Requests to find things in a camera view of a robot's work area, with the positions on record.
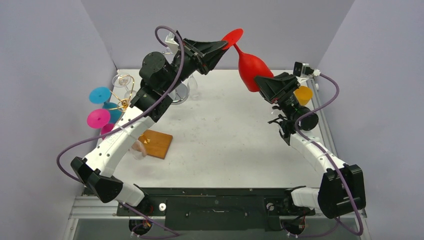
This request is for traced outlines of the clear wine glass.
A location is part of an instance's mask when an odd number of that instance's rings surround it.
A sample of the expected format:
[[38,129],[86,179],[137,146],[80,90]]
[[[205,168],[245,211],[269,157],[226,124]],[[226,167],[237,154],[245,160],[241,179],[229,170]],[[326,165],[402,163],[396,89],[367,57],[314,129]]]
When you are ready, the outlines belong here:
[[129,152],[135,160],[142,160],[148,155],[144,144],[139,140],[136,140],[132,144],[132,146],[129,148]]

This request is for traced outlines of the red wine glass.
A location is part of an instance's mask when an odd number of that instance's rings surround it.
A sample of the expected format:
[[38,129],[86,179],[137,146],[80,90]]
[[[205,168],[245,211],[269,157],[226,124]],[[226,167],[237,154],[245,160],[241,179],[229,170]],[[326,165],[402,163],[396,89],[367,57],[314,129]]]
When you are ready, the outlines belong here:
[[239,57],[238,72],[243,83],[250,92],[259,92],[260,88],[255,82],[255,77],[272,78],[274,75],[262,59],[250,53],[243,52],[237,45],[243,33],[244,30],[242,28],[237,28],[226,34],[222,38],[222,41],[226,41],[227,45],[222,49],[228,50],[230,47],[236,49]]

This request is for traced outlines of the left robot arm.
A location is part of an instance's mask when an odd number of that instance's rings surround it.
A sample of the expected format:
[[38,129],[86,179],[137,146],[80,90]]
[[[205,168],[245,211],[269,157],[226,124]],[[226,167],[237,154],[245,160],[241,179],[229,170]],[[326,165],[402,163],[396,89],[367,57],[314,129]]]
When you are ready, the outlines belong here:
[[134,184],[113,176],[116,167],[139,136],[157,123],[173,100],[169,96],[195,71],[207,75],[226,53],[228,41],[201,42],[183,39],[180,49],[168,62],[160,52],[151,52],[142,61],[140,89],[113,130],[85,157],[75,157],[71,168],[79,180],[103,203],[126,203],[136,215],[149,209],[145,193]]

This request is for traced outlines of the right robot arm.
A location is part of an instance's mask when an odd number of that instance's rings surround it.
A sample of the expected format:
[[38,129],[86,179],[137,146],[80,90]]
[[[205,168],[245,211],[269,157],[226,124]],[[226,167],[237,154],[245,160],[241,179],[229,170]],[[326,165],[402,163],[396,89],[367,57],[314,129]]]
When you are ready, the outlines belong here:
[[319,209],[329,219],[349,213],[360,217],[360,210],[366,206],[363,171],[358,165],[339,159],[311,134],[319,117],[295,96],[295,90],[301,86],[297,77],[284,72],[274,77],[256,76],[254,82],[272,108],[282,112],[272,120],[280,127],[280,137],[322,175],[318,188],[290,189],[289,195],[282,199],[283,209],[289,214],[301,207]]

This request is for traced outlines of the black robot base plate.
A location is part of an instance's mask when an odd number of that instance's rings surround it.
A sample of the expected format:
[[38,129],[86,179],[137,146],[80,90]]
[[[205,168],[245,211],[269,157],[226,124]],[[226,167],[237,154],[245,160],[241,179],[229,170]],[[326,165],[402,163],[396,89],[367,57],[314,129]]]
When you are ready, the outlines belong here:
[[316,208],[292,203],[288,188],[146,187],[136,210],[162,218],[174,231],[279,231],[280,222],[298,224]]

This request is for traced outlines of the pink wine glass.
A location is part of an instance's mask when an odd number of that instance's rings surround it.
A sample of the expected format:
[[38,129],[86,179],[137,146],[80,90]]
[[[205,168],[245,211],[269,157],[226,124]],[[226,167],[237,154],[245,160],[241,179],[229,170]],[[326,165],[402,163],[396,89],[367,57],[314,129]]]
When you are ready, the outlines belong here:
[[104,108],[93,110],[86,119],[86,123],[90,128],[100,129],[101,135],[110,133],[113,130],[114,124],[110,121],[111,114]]

